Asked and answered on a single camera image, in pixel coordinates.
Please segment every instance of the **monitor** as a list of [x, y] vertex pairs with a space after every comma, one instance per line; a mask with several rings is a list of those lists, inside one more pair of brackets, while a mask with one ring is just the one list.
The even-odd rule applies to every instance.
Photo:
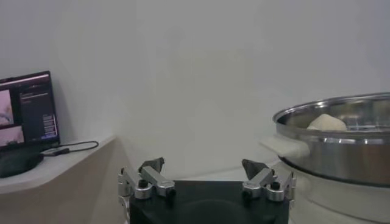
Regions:
[[49, 71], [0, 80], [0, 151], [60, 143]]

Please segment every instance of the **pot handle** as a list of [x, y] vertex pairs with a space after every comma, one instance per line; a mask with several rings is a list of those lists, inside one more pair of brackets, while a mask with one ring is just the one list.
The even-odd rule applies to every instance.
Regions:
[[300, 158], [310, 154], [309, 147], [305, 142], [290, 139], [280, 134], [261, 139], [260, 145], [275, 152], [280, 157]]

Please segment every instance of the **white table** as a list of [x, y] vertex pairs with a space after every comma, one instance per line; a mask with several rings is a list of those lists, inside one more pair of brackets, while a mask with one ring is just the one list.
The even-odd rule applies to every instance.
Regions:
[[80, 141], [97, 141], [99, 146], [95, 149], [82, 152], [74, 152], [56, 157], [45, 157], [44, 160], [34, 169], [7, 178], [0, 178], [0, 194], [8, 194], [26, 189], [32, 189], [50, 182], [57, 176], [65, 173], [70, 168], [85, 160], [109, 142], [115, 139], [114, 135], [106, 135], [94, 139], [83, 139]]

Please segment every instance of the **black cable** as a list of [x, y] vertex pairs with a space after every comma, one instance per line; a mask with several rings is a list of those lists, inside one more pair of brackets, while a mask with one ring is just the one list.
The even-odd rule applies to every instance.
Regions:
[[57, 148], [61, 148], [61, 147], [65, 147], [65, 146], [75, 146], [75, 145], [82, 145], [82, 144], [91, 144], [91, 143], [95, 143], [95, 145], [91, 146], [91, 147], [88, 147], [88, 148], [84, 148], [84, 149], [70, 150], [70, 152], [86, 151], [86, 150], [94, 149], [94, 148], [99, 146], [99, 143], [97, 141], [85, 141], [85, 142], [77, 142], [77, 143], [73, 143], [73, 144], [58, 145]]
[[[56, 150], [56, 151], [51, 152], [51, 153], [45, 153], [45, 151], [48, 151], [51, 149], [59, 149], [61, 147], [66, 147], [66, 146], [75, 146], [75, 145], [92, 144], [92, 143], [94, 144], [94, 146], [83, 148], [83, 149], [70, 150], [69, 148], [65, 148], [65, 149]], [[42, 154], [44, 154], [44, 156], [54, 157], [54, 156], [58, 156], [58, 155], [62, 155], [62, 154], [69, 154], [72, 152], [81, 152], [81, 151], [91, 150], [91, 149], [95, 149], [98, 146], [99, 146], [99, 143], [97, 141], [77, 142], [77, 143], [72, 143], [72, 144], [58, 145], [56, 147], [53, 147], [53, 148], [50, 148], [50, 149], [43, 151]]]

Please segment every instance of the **stainless steel pot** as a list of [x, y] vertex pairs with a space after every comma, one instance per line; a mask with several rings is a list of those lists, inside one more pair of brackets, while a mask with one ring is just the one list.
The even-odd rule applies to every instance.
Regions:
[[[348, 131], [307, 130], [321, 114], [343, 120]], [[298, 105], [274, 116], [277, 133], [303, 141], [309, 153], [281, 159], [322, 178], [390, 187], [390, 93], [337, 97]]]

